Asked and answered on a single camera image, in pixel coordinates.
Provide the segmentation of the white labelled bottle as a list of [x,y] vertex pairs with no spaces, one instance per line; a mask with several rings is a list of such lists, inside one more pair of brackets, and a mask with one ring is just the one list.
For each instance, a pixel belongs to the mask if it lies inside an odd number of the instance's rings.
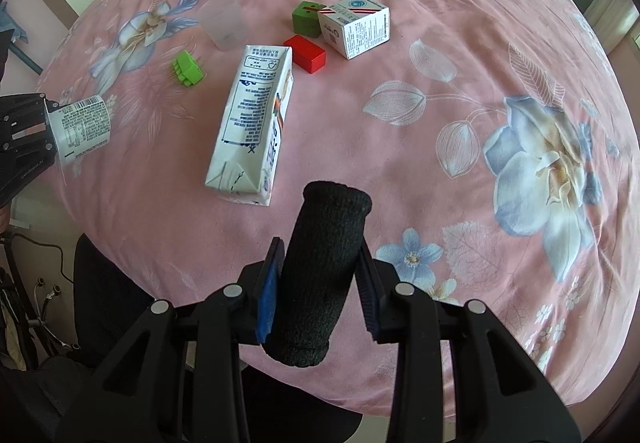
[[101,96],[65,105],[50,113],[48,120],[62,167],[111,139],[111,116]]

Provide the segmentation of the pink floral bed sheet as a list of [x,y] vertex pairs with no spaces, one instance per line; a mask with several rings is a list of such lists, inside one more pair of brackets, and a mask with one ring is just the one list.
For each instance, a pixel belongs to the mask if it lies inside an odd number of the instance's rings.
[[[574,2],[375,0],[386,44],[293,70],[259,207],[205,185],[241,59],[198,25],[207,1],[94,0],[39,79],[110,113],[108,143],[49,176],[100,252],[155,298],[200,301],[291,234],[307,183],[341,182],[372,198],[372,255],[437,300],[485,301],[566,403],[589,397],[639,293],[639,145]],[[238,0],[250,42],[282,44],[301,1]]]

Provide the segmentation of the white medicine box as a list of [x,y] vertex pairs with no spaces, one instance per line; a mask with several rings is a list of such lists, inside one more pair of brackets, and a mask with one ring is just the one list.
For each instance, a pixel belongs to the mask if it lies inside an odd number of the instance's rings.
[[342,0],[318,11],[322,37],[346,60],[390,40],[390,9],[375,0]]

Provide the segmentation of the black foam cylinder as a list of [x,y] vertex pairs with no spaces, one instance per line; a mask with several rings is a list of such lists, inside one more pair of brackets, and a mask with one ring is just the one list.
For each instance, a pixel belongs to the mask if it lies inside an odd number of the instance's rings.
[[302,368],[324,360],[352,285],[371,209],[367,193],[345,184],[314,181],[305,186],[264,343],[271,359]]

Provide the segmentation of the white milk carton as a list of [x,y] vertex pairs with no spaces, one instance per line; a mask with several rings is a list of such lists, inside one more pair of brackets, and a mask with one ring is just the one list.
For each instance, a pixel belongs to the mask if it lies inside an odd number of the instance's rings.
[[270,204],[293,85],[290,47],[244,49],[222,114],[206,186],[235,203]]

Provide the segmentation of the red wooden block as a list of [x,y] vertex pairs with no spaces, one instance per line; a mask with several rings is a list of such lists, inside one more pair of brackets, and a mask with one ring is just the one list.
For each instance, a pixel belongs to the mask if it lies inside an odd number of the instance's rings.
[[326,66],[326,50],[307,38],[295,35],[283,44],[292,49],[293,62],[307,73],[314,74]]

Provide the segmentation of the translucent plastic cup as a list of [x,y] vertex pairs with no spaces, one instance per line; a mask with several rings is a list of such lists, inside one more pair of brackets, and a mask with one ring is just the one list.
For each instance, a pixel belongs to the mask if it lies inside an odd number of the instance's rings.
[[196,19],[219,50],[229,51],[246,44],[248,27],[238,0],[208,0]]

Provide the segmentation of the green toothed toy piece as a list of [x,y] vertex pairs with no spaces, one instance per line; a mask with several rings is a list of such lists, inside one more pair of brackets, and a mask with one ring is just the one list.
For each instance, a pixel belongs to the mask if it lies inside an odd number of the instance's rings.
[[195,86],[204,78],[198,62],[186,50],[182,50],[176,55],[171,66],[177,79],[186,87]]

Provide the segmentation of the green wooden cube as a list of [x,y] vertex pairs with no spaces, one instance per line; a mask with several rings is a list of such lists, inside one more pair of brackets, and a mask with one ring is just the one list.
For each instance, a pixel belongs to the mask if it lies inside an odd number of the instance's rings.
[[323,3],[312,1],[299,3],[292,12],[294,33],[300,36],[318,38],[321,35],[318,13],[325,7]]

